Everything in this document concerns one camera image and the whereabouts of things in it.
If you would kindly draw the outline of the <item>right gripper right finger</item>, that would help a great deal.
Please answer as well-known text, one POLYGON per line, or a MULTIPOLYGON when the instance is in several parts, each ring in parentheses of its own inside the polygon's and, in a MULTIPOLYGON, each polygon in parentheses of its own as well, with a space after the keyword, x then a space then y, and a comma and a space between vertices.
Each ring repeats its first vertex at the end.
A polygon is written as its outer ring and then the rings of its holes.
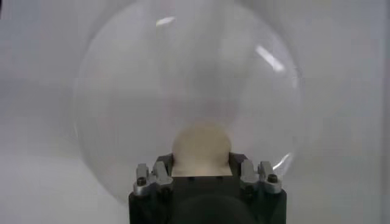
POLYGON ((275 174, 269 161, 261 161, 257 167, 246 155, 229 153, 229 166, 233 176, 238 177, 242 190, 251 187, 254 192, 260 188, 267 194, 280 194, 282 181, 275 174))

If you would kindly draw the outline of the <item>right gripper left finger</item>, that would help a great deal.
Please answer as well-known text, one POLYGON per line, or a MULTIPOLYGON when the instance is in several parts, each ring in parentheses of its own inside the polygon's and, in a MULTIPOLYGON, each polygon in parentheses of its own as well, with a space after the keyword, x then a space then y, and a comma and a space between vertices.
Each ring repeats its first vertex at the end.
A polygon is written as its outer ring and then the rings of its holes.
POLYGON ((150 195, 154 191, 172 191, 173 189, 173 156, 159 156, 150 171, 147 164, 141 163, 136 167, 136 181, 133 184, 134 195, 150 195))

